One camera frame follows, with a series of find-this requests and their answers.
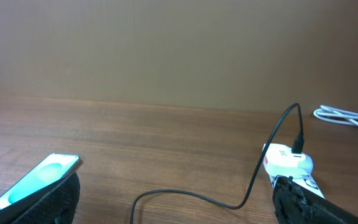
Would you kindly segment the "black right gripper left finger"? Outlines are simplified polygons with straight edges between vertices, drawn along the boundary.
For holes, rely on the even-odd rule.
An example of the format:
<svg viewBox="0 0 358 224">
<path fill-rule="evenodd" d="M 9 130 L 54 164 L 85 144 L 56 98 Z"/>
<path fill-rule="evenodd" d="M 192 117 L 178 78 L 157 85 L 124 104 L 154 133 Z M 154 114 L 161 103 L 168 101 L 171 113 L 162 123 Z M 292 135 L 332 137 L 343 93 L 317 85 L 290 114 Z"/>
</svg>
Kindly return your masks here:
<svg viewBox="0 0 358 224">
<path fill-rule="evenodd" d="M 80 180 L 72 173 L 0 210 L 0 224 L 72 224 Z"/>
</svg>

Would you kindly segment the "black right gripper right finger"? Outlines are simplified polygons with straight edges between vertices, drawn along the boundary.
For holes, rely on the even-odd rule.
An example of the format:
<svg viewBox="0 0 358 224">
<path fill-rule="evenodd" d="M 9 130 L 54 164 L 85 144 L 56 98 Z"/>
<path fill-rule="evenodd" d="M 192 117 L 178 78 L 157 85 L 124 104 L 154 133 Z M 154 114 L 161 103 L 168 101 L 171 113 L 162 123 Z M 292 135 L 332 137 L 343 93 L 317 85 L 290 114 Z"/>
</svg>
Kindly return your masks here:
<svg viewBox="0 0 358 224">
<path fill-rule="evenodd" d="M 358 216 L 280 176 L 272 195 L 279 224 L 353 224 Z"/>
</svg>

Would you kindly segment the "turquoise screen Galaxy smartphone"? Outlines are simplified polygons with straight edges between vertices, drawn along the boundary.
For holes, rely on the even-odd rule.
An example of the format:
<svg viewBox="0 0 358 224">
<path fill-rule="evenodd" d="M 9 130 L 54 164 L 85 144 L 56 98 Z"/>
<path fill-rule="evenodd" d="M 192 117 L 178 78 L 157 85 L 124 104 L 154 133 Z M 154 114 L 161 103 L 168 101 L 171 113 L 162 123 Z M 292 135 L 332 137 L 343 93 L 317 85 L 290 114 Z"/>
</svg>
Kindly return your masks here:
<svg viewBox="0 0 358 224">
<path fill-rule="evenodd" d="M 79 161 L 80 157 L 77 155 L 48 155 L 0 196 L 0 210 L 61 179 Z"/>
</svg>

